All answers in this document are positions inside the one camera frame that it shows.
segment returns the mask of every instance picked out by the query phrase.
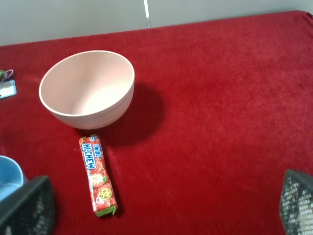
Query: hi-chew wrapper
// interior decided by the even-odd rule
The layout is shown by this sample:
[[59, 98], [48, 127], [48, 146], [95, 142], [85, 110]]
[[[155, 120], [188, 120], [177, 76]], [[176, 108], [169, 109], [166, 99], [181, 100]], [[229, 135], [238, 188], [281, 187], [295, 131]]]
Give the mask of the hi-chew wrapper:
[[114, 214], [117, 204], [98, 136], [83, 137], [79, 145], [88, 176], [93, 211], [97, 216]]

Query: gray wall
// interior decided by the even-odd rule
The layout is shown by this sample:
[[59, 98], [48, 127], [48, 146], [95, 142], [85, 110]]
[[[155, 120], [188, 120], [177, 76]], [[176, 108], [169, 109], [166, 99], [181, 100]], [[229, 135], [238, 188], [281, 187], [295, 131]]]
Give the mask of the gray wall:
[[[285, 10], [313, 0], [148, 0], [151, 27]], [[143, 0], [1, 0], [0, 45], [147, 28]]]
[[0, 45], [147, 28], [143, 0], [0, 2]]
[[313, 12], [313, 0], [148, 0], [151, 27], [268, 12]]

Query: light blue container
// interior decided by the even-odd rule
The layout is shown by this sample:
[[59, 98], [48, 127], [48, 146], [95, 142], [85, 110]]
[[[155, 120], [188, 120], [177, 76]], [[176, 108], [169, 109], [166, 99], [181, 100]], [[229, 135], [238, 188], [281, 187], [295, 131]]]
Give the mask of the light blue container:
[[0, 201], [27, 181], [16, 161], [0, 155]]

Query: hi-chew logo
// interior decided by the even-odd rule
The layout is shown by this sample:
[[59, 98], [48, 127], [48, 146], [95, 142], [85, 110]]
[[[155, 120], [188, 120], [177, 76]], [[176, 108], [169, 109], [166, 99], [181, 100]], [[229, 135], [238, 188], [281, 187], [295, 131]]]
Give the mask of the hi-chew logo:
[[92, 147], [90, 143], [84, 143], [82, 144], [82, 150], [85, 160], [85, 165], [87, 170], [93, 170], [96, 169], [94, 155], [92, 152]]

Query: pink bowl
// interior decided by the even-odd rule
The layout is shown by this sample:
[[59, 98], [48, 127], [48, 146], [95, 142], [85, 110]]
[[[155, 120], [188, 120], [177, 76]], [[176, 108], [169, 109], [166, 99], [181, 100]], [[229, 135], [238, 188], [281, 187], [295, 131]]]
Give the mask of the pink bowl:
[[39, 86], [42, 104], [59, 120], [96, 129], [118, 120], [134, 93], [134, 68], [124, 56], [92, 50], [55, 64]]

